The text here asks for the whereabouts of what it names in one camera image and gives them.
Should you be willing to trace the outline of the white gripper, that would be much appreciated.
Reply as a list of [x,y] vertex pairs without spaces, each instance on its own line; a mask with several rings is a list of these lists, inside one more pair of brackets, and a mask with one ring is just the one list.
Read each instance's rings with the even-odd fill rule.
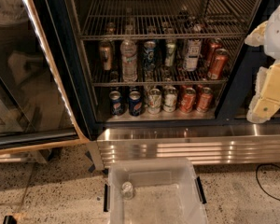
[[261,67],[257,73],[255,95],[246,119],[251,123],[264,123],[280,109],[280,5],[268,21],[258,25],[245,39],[251,47],[264,44],[266,55],[276,61],[269,67]]

